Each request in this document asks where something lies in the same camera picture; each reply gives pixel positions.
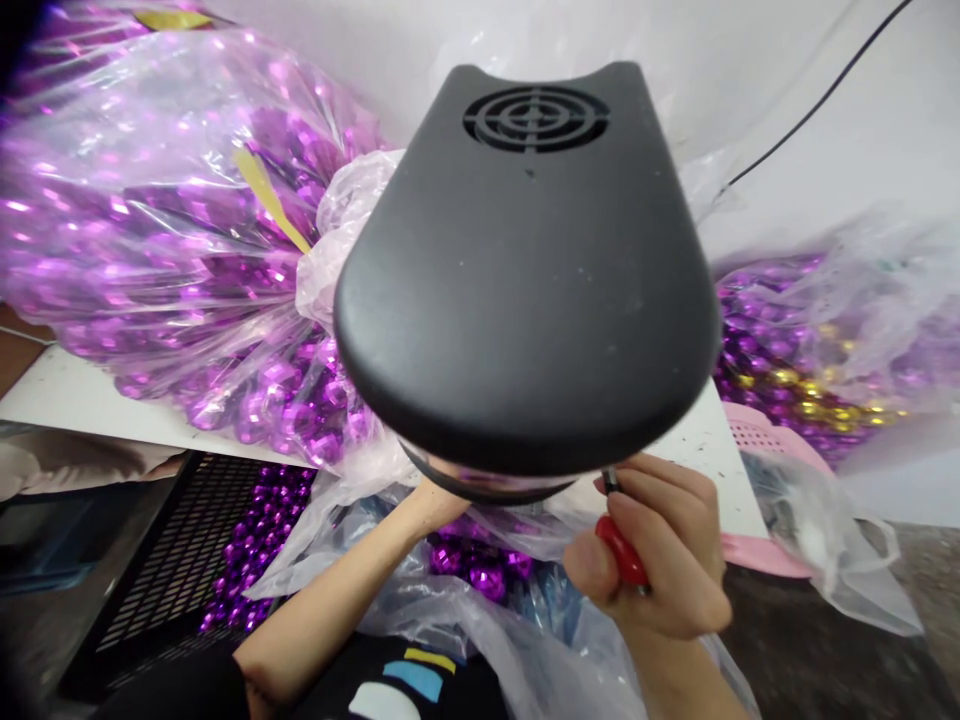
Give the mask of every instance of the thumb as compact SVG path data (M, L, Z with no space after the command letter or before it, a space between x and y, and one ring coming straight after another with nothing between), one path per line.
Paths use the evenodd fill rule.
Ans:
M574 587L603 608L620 586L620 573L607 544L592 532L574 538L563 553L563 567Z

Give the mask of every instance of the person's hand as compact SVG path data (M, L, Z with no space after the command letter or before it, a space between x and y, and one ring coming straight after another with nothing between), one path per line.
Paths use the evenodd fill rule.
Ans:
M394 512L402 515L414 538L419 540L452 523L463 515L468 507L469 500L447 492L423 476L416 489Z
M693 639L729 625L717 489L698 472L640 453L617 466L622 492L607 498L620 532L636 549L652 592L620 582L606 543L583 533L566 549L570 581L618 625ZM597 489L603 492L598 481Z

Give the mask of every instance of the red screwdriver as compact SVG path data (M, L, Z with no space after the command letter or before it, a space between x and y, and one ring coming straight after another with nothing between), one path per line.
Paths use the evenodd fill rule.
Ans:
M603 490L609 497L612 492L619 492L620 482L617 480L617 473L612 467L603 469ZM647 577L647 571L643 567L643 561L633 546L627 542L620 532L620 528L613 522L613 518L604 515L597 521L597 527L594 530L597 537L603 540L613 556L617 560L617 569L620 571L620 580L628 585L636 585L642 595L650 592L650 580Z

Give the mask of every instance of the circular vent grille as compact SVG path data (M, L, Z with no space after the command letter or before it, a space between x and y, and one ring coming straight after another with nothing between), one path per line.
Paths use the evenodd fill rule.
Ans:
M558 152L603 134L610 111L597 98L566 88L514 88L473 103L463 125L477 142L519 153Z

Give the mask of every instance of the sleeve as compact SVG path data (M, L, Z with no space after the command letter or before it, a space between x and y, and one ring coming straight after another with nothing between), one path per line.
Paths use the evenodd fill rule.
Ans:
M233 649L212 647L147 670L124 685L94 720L249 720L246 683Z

